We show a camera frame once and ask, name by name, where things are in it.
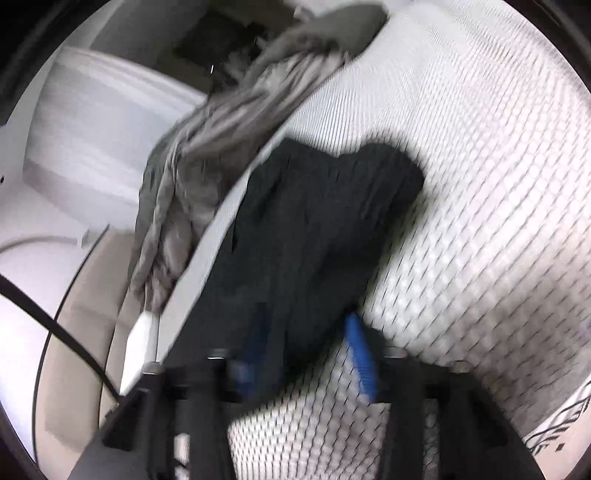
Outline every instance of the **white mesh fabric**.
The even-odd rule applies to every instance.
[[[363,313],[428,362],[467,360],[522,434],[589,373],[591,96],[501,0],[416,1],[327,81],[284,136],[338,154],[408,144],[424,191]],[[372,479],[388,406],[345,343],[229,429],[239,479]],[[426,447],[426,465],[436,461]]]

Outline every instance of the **black fabric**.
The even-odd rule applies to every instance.
[[[224,356],[255,363],[249,406],[275,396],[355,307],[394,219],[423,180],[404,152],[387,145],[334,158],[283,141],[252,173],[164,366],[189,365],[223,349]]]

